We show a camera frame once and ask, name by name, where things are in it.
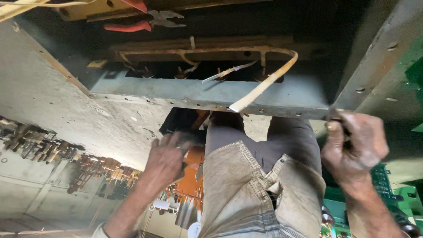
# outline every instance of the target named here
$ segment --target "gray trousers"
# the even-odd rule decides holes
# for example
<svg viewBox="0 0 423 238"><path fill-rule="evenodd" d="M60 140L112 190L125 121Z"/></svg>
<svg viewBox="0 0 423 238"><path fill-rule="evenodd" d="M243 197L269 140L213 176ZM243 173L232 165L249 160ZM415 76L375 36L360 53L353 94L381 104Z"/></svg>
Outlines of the gray trousers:
<svg viewBox="0 0 423 238"><path fill-rule="evenodd" d="M244 142L265 173L272 170L283 154L287 154L321 175L320 149L306 119L274 116L267 131L267 141L255 142L245 134L240 114L212 112L207 129L206 156L236 141Z"/></svg>

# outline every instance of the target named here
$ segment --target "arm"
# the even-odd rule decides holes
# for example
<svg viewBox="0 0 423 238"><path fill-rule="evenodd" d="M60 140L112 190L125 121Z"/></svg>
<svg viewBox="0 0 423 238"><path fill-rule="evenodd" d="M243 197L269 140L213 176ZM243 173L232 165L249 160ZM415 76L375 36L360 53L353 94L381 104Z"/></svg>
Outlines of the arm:
<svg viewBox="0 0 423 238"><path fill-rule="evenodd" d="M190 143L177 149L178 140L179 133L175 133L172 136L165 135L160 142L158 139L153 141L146 169L135 184L134 191L104 225L104 231L110 238L128 237L147 206L181 173L184 155Z"/></svg>
<svg viewBox="0 0 423 238"><path fill-rule="evenodd" d="M351 232L358 238L405 238L371 182L370 169L388 154L383 121L336 110L327 123L322 162L346 194Z"/></svg>

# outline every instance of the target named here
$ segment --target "pocket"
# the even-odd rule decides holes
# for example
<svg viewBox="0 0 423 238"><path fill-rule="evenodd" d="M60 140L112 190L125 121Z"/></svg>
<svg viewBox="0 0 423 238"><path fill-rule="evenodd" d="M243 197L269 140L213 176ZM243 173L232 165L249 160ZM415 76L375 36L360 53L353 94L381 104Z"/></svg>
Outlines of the pocket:
<svg viewBox="0 0 423 238"><path fill-rule="evenodd" d="M293 229L306 238L317 237L325 187L322 177L291 159L284 163L279 180L282 193L275 213L282 229Z"/></svg>

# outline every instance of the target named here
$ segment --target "red-handled pliers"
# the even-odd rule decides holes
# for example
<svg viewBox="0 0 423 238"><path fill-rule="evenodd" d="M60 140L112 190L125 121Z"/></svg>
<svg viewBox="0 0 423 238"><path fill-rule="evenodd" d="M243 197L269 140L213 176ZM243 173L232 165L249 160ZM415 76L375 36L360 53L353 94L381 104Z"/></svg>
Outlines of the red-handled pliers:
<svg viewBox="0 0 423 238"><path fill-rule="evenodd" d="M141 10L144 13L153 16L151 21L140 21L132 25L120 25L120 24L105 24L104 28L106 30L114 30L114 31L121 31L121 32L135 32L139 30L148 30L151 31L153 26L155 25L162 25L165 27L183 27L184 24L176 24L168 18L178 17L183 18L184 16L173 12L173 11L156 11L151 10L147 11L147 7L143 0L122 0L123 2L135 7L136 9Z"/></svg>

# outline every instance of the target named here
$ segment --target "red handle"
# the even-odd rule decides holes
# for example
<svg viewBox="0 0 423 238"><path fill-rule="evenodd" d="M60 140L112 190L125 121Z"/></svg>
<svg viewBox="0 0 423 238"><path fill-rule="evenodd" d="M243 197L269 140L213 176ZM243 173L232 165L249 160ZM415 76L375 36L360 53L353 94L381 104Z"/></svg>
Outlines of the red handle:
<svg viewBox="0 0 423 238"><path fill-rule="evenodd" d="M139 30L151 31L151 25L147 21L141 21L133 25L120 25L120 24L105 24L106 30L121 31L121 32L135 32Z"/></svg>
<svg viewBox="0 0 423 238"><path fill-rule="evenodd" d="M122 2L129 4L136 9L142 11L143 13L147 13L147 7L144 3L144 0L121 0Z"/></svg>

